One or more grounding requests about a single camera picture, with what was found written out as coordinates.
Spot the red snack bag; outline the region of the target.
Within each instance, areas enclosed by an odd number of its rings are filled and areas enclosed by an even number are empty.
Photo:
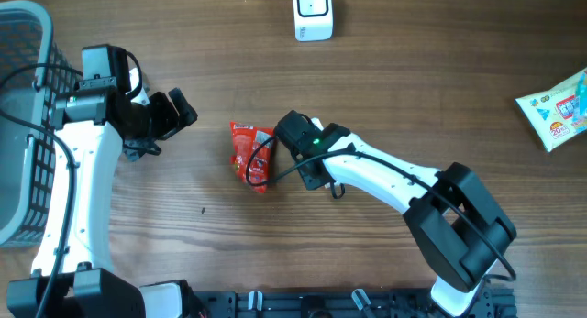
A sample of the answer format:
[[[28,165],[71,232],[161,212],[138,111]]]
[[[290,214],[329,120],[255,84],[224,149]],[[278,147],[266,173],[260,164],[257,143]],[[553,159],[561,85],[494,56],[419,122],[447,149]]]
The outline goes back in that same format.
[[[267,181],[270,176],[272,145],[274,140],[263,146],[249,165],[252,153],[265,141],[274,137],[272,128],[256,127],[231,122],[231,136],[235,154],[230,162],[234,165],[236,175],[247,184],[246,172],[252,183]]]

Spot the yellow wet wipes pack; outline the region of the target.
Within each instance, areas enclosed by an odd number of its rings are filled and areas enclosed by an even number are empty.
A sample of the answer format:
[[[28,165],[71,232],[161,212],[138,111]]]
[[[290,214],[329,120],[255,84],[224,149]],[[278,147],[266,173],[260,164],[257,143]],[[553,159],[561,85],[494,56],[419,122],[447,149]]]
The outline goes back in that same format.
[[[575,91],[584,72],[586,73],[586,69],[577,72],[550,90],[515,100],[547,152],[586,132],[586,120],[584,122],[572,120],[576,105]]]

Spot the teal small carton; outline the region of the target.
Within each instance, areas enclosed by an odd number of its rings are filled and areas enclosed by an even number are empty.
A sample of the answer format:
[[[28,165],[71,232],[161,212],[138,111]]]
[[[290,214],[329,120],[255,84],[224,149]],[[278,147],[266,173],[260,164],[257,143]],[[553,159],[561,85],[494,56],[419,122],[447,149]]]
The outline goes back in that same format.
[[[587,97],[586,97],[586,73],[581,75],[575,91],[575,107],[573,110],[574,122],[584,122],[586,120]]]

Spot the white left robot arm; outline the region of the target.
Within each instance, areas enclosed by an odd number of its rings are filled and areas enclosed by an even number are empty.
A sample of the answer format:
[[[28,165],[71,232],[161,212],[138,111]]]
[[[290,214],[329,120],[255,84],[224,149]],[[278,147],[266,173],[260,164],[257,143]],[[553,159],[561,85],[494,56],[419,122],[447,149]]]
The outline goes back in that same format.
[[[140,102],[142,71],[125,49],[86,47],[82,60],[74,88],[51,110],[49,215],[30,276],[8,285],[7,308],[16,317],[205,317],[185,280],[137,287],[118,277],[108,236],[119,158],[159,155],[159,142],[197,114],[179,89]]]

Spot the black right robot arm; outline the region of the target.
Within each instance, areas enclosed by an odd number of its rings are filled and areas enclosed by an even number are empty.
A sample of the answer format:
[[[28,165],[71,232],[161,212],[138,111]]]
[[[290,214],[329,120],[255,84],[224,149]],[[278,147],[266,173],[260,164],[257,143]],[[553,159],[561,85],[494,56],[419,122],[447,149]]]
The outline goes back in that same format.
[[[448,317],[471,312],[517,232],[513,222],[470,168],[422,167],[373,148],[338,124],[322,126],[294,110],[274,128],[290,151],[308,190],[329,187],[340,198],[346,186],[362,190],[402,215],[423,258],[436,273],[429,298]]]

